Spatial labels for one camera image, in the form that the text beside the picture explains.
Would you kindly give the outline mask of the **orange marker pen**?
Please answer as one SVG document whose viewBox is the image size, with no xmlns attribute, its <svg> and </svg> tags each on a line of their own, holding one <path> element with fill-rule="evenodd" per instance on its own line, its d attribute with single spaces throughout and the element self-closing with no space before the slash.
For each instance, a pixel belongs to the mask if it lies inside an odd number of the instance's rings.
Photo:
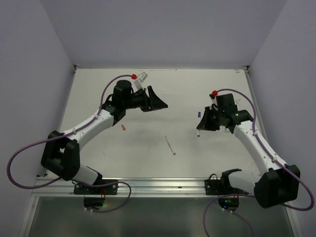
<svg viewBox="0 0 316 237">
<path fill-rule="evenodd" d="M 171 143 L 170 143 L 168 137 L 165 136 L 165 139 L 166 139 L 166 142 L 167 142 L 167 144 L 168 144 L 168 146 L 169 146 L 169 148 L 170 148 L 170 150 L 171 150 L 171 153 L 175 156 L 175 155 L 176 155 L 176 152 L 175 152 L 174 148 L 172 147 L 172 145 L 171 145 Z"/>
</svg>

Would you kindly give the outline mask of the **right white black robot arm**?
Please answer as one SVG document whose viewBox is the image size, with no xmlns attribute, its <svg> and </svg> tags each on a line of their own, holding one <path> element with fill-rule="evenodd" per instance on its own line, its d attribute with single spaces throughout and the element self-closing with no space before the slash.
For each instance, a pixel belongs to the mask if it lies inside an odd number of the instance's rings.
<svg viewBox="0 0 316 237">
<path fill-rule="evenodd" d="M 288 165 L 263 138 L 255 126 L 255 119 L 247 110 L 239 110 L 234 96 L 210 94 L 211 106 L 205 107 L 198 130 L 217 131 L 227 128 L 244 145 L 254 160 L 259 175 L 240 168 L 222 172 L 218 183 L 206 181 L 216 194 L 252 194 L 262 208 L 269 208 L 295 200 L 298 195 L 300 170 Z"/>
</svg>

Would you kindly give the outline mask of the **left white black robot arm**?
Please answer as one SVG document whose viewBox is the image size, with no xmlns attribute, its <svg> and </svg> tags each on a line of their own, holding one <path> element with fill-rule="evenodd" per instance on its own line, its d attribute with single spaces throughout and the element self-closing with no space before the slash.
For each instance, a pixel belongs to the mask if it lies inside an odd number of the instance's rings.
<svg viewBox="0 0 316 237">
<path fill-rule="evenodd" d="M 81 163 L 81 149 L 99 133 L 116 125 L 129 109 L 151 112 L 167 107 L 151 86 L 134 91 L 131 82 L 119 80 L 90 118 L 63 133 L 49 134 L 40 163 L 61 179 L 84 183 L 90 193 L 97 194 L 103 187 L 102 175 Z"/>
</svg>

